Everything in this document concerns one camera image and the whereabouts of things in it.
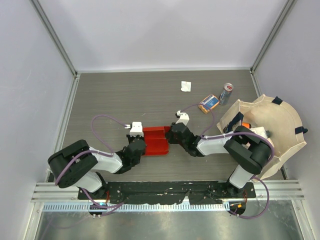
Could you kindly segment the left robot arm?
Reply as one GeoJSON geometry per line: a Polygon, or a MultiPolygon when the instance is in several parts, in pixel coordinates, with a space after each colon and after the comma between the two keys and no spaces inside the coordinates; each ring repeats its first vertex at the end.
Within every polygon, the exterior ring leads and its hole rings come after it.
{"type": "Polygon", "coordinates": [[[51,155],[47,162],[55,185],[61,189],[77,187],[92,199],[102,199],[108,185],[99,171],[123,174],[138,165],[146,152],[144,137],[127,137],[129,144],[114,153],[99,151],[81,139],[51,155]]]}

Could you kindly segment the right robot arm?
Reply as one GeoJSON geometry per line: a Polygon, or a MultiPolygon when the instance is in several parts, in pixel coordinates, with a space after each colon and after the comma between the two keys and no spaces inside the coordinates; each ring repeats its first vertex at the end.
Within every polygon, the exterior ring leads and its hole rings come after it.
{"type": "Polygon", "coordinates": [[[195,135],[183,123],[172,124],[165,134],[169,144],[180,145],[192,157],[229,154],[237,167],[225,184],[226,193],[233,198],[243,193],[246,183],[259,175],[274,157],[271,142],[245,126],[215,136],[195,135]]]}

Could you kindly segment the red paper box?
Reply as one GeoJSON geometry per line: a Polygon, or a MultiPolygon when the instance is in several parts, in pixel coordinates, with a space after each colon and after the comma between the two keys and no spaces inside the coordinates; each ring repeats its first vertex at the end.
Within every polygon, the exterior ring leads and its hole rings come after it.
{"type": "Polygon", "coordinates": [[[146,144],[145,156],[164,156],[169,153],[169,143],[166,138],[169,126],[143,127],[142,130],[146,144]]]}

